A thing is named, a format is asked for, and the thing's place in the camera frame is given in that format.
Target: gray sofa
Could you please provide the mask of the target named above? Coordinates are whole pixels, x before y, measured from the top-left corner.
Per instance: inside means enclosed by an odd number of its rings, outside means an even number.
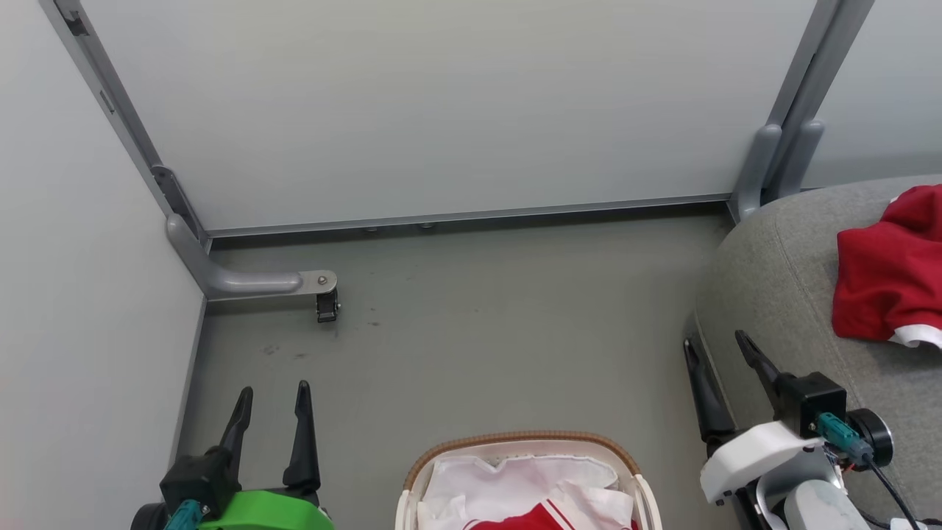
[[[831,328],[836,233],[877,222],[890,199],[942,175],[808,191],[771,203],[737,226],[697,294],[695,322],[738,428],[771,420],[771,406],[739,352],[744,329],[780,370],[819,371],[892,430],[887,475],[918,518],[942,518],[942,352],[845,340]],[[881,520],[901,512],[873,473],[850,473],[858,506]]]

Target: white panel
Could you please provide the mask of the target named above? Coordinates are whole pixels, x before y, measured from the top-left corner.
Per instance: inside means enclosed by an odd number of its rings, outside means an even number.
[[[730,192],[814,0],[85,0],[207,230]]]
[[[159,500],[203,296],[35,1],[0,32],[0,528]]]
[[[818,111],[803,186],[942,173],[942,3],[877,0]]]

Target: metal bracket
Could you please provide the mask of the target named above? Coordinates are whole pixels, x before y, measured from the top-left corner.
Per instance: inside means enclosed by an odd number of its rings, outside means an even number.
[[[726,203],[734,223],[739,224],[759,209],[762,182],[769,172],[771,158],[775,155],[781,138],[782,127],[776,124],[766,125],[755,132],[753,145],[749,148],[745,163],[742,164],[742,171],[739,172],[736,189]]]
[[[167,198],[167,202],[170,203],[173,212],[183,218],[190,231],[197,236],[200,244],[205,244],[207,241],[206,233],[203,231],[203,226],[200,224],[200,220],[197,219],[193,207],[189,204],[187,195],[180,188],[176,173],[163,164],[155,164],[151,166],[151,174],[154,176],[154,182],[157,183],[160,191]]]
[[[313,296],[317,321],[337,318],[337,275],[332,271],[300,273],[238,273],[214,262],[178,214],[167,218],[167,239],[187,265],[193,279],[210,303],[280,297]]]

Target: white cloth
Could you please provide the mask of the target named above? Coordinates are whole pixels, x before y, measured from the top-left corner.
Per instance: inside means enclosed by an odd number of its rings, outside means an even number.
[[[475,521],[503,521],[551,500],[581,530],[631,527],[634,501],[615,489],[615,470],[586,456],[518,456],[496,467],[476,456],[435,463],[418,503],[419,530],[462,530]]]

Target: laundry basket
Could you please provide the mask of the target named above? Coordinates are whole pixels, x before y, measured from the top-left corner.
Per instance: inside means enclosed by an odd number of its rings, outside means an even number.
[[[591,433],[528,431],[456,439],[429,449],[416,460],[403,487],[396,509],[396,530],[416,530],[416,507],[425,495],[435,462],[452,456],[477,456],[496,465],[505,458],[523,455],[589,456],[608,464],[618,474],[618,489],[631,495],[632,520],[639,530],[661,530],[654,493],[638,464],[614,441]]]

